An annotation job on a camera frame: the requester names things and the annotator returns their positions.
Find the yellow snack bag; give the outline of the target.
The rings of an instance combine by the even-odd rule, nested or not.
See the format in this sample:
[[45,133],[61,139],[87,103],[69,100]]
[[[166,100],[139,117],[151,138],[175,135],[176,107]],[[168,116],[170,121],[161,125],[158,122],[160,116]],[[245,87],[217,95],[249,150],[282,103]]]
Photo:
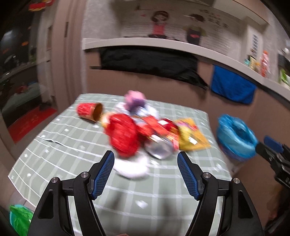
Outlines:
[[199,151],[211,147],[192,118],[178,119],[175,124],[178,127],[178,145],[181,151]]

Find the white tissue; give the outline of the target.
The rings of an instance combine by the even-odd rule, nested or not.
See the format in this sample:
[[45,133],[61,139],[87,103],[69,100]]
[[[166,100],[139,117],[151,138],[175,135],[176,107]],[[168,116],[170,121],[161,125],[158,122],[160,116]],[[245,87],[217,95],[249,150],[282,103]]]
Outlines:
[[116,158],[113,169],[124,178],[135,180],[148,176],[150,169],[148,166],[149,157],[141,154],[132,159]]

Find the red plastic bag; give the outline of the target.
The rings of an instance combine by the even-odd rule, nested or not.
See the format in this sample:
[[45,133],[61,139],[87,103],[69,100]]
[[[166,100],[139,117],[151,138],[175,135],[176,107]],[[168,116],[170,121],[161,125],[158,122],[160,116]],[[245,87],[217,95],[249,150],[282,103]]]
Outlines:
[[126,114],[113,114],[105,129],[110,145],[119,156],[129,158],[134,156],[140,147],[137,125]]

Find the blue lined trash bin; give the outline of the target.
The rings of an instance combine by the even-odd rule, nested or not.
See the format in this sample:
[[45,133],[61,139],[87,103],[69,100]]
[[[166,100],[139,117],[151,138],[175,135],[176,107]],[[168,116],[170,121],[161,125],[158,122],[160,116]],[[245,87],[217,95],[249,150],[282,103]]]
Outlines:
[[223,114],[218,118],[217,141],[228,157],[240,162],[247,161],[256,154],[258,140],[238,117]]

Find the silver foil snack bag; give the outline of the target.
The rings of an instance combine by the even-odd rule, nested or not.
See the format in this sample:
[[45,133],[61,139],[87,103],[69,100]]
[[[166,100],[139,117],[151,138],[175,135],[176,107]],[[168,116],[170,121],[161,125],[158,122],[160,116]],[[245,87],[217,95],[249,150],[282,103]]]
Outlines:
[[145,140],[144,150],[152,157],[163,160],[178,150],[178,143],[174,139],[152,134]]

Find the green checked tablecloth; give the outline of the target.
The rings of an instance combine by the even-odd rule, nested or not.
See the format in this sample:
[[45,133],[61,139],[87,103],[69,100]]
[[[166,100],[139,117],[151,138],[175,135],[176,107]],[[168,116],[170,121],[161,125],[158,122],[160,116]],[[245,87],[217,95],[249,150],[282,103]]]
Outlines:
[[[123,97],[108,94],[82,94],[48,124],[25,148],[9,173],[12,184],[32,206],[36,206],[51,178],[76,177],[98,162],[111,147],[99,123],[80,119],[76,107],[96,102],[111,112]],[[231,175],[206,112],[171,103],[150,100],[161,117],[171,120],[191,118],[210,143],[210,147],[190,152],[192,162],[216,178]],[[112,171],[94,207],[107,235],[185,235],[197,201],[189,195],[177,166],[177,155],[158,160],[139,150],[135,161],[144,164],[148,174],[129,180]]]

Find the red paper cup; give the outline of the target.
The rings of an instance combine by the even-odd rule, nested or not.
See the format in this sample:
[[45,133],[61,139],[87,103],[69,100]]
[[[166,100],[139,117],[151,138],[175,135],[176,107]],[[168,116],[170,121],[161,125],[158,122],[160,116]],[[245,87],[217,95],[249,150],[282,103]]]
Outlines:
[[101,103],[81,103],[77,106],[77,114],[80,118],[98,122],[103,113]]

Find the red snack packet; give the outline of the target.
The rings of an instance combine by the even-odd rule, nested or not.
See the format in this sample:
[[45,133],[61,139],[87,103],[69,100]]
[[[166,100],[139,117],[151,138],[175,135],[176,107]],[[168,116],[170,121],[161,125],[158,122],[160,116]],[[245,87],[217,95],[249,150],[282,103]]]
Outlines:
[[165,137],[170,140],[178,140],[178,126],[170,119],[157,119],[153,116],[141,118],[142,122],[137,124],[137,131],[144,137],[149,137],[153,134],[159,137]]

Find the pink purple wrapper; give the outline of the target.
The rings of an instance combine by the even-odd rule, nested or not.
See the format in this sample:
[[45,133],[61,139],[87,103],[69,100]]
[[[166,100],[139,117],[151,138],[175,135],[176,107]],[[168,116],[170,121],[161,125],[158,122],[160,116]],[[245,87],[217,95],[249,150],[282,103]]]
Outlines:
[[136,107],[144,107],[146,104],[145,95],[139,91],[129,90],[124,98],[124,107],[129,112],[134,110]]

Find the blue hanging towel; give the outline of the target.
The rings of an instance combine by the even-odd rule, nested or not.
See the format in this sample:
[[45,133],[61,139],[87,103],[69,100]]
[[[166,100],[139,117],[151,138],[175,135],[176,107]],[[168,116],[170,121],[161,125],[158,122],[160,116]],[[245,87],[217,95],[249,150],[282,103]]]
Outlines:
[[257,86],[242,76],[216,65],[210,88],[221,97],[248,105],[253,102]]

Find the black dish rack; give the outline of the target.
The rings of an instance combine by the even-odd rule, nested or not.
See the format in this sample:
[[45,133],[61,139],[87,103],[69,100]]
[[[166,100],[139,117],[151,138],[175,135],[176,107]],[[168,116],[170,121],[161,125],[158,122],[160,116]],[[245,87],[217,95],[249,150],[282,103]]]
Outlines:
[[290,74],[290,61],[281,54],[278,54],[278,68],[281,70],[285,70],[286,74],[289,76]]

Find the orange bottle on counter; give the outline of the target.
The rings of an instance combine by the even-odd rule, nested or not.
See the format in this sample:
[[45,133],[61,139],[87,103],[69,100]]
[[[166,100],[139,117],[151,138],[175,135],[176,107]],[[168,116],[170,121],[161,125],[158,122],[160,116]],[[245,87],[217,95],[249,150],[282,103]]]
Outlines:
[[264,50],[260,58],[260,74],[264,78],[269,76],[269,55],[268,51]]

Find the green plastic bag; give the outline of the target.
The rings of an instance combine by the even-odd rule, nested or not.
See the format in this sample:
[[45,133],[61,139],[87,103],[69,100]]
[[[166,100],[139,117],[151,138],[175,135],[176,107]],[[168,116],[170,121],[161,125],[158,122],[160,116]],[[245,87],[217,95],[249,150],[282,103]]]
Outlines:
[[13,229],[20,236],[27,236],[33,212],[23,205],[11,205],[9,220]]

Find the red floor mat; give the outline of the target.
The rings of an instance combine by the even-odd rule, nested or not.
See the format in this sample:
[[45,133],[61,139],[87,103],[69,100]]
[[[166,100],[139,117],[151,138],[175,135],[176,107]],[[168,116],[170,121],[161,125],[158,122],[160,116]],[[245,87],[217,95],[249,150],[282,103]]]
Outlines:
[[28,134],[32,129],[37,127],[41,122],[45,121],[47,118],[52,116],[57,112],[56,109],[52,107],[46,107],[40,109],[40,106],[29,111],[25,115],[21,116],[13,124],[8,127],[9,134],[13,139],[14,143],[18,143]]

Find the black hanging cloth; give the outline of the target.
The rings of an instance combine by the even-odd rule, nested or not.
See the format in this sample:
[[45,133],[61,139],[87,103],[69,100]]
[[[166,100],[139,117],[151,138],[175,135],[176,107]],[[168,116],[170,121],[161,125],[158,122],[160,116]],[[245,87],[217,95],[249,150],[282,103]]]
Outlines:
[[149,46],[110,46],[94,51],[99,53],[100,65],[91,69],[154,75],[208,89],[197,73],[198,59],[191,53]]

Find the cartoon couple wall sticker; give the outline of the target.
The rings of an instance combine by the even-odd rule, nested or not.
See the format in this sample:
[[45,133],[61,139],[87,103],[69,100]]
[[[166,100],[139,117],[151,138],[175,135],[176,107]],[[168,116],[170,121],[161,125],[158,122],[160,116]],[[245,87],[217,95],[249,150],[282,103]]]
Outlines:
[[181,21],[170,21],[167,11],[155,11],[150,18],[152,29],[148,37],[181,41],[199,46],[201,39],[207,36],[206,30],[202,27],[206,21],[205,18],[196,13],[184,17],[185,19]]

